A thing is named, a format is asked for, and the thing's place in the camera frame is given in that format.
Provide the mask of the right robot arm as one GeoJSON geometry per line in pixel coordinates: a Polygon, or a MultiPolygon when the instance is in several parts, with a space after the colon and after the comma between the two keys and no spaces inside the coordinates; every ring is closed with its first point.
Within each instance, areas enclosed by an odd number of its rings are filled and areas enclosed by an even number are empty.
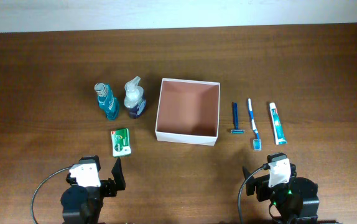
{"type": "Polygon", "coordinates": [[[296,165],[283,152],[267,156],[267,162],[255,171],[243,167],[244,181],[238,192],[238,213],[241,216],[241,194],[256,195],[258,202],[270,201],[280,217],[271,215],[275,223],[317,223],[318,185],[310,179],[297,176],[296,165]]]}

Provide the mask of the blue mouthwash bottle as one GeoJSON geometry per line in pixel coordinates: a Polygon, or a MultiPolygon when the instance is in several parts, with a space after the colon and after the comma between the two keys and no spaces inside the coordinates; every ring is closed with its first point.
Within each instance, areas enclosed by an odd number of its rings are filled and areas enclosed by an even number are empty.
{"type": "Polygon", "coordinates": [[[115,120],[119,114],[119,102],[113,95],[109,84],[97,83],[94,87],[99,107],[105,112],[108,120],[115,120]]]}

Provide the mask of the blue disposable razor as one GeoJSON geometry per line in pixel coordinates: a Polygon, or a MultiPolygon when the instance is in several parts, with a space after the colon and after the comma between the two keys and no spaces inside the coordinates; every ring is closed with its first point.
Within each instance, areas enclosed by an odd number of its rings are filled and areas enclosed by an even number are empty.
{"type": "Polygon", "coordinates": [[[239,128],[237,103],[232,103],[232,109],[233,109],[234,129],[231,130],[231,134],[244,134],[244,130],[239,128]]]}

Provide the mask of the white teal toothpaste tube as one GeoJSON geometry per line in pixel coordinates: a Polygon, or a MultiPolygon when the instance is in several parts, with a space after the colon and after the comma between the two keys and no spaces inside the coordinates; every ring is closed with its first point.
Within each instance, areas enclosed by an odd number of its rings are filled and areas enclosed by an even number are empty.
{"type": "Polygon", "coordinates": [[[277,112],[277,107],[275,103],[269,103],[269,111],[272,118],[272,125],[274,130],[274,139],[276,145],[287,144],[287,140],[284,135],[281,120],[277,112]]]}

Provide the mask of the blue white toothbrush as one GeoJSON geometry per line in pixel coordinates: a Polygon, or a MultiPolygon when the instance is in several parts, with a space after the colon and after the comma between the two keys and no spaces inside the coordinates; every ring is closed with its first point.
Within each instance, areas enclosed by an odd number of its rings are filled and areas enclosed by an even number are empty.
{"type": "Polygon", "coordinates": [[[251,127],[255,134],[255,138],[253,139],[253,148],[255,151],[260,151],[262,149],[262,144],[261,144],[259,132],[256,127],[256,123],[254,120],[253,107],[252,107],[250,98],[248,98],[248,112],[249,112],[249,117],[250,117],[250,121],[251,121],[251,127]]]}

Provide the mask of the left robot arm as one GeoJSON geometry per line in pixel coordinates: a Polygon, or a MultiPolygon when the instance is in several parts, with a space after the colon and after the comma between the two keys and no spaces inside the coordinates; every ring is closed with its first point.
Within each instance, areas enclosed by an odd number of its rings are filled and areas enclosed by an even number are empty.
{"type": "Polygon", "coordinates": [[[82,157],[69,168],[66,181],[70,188],[64,191],[60,202],[65,223],[97,224],[103,200],[115,197],[126,188],[121,159],[118,158],[111,170],[112,178],[101,180],[100,159],[97,155],[82,157]]]}

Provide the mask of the green soap bar package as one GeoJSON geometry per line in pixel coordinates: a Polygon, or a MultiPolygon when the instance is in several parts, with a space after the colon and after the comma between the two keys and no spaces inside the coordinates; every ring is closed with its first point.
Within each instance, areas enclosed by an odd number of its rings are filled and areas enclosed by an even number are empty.
{"type": "Polygon", "coordinates": [[[128,128],[111,131],[112,155],[123,157],[132,154],[128,128]]]}

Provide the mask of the clear pump soap bottle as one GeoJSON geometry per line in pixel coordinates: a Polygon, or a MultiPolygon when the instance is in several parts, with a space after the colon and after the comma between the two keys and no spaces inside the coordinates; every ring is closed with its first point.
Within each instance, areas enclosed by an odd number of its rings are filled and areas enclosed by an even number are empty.
{"type": "Polygon", "coordinates": [[[141,78],[136,76],[131,81],[127,82],[124,87],[126,91],[124,106],[127,108],[129,116],[133,119],[136,119],[143,114],[147,103],[144,97],[144,89],[139,86],[140,80],[141,78]]]}

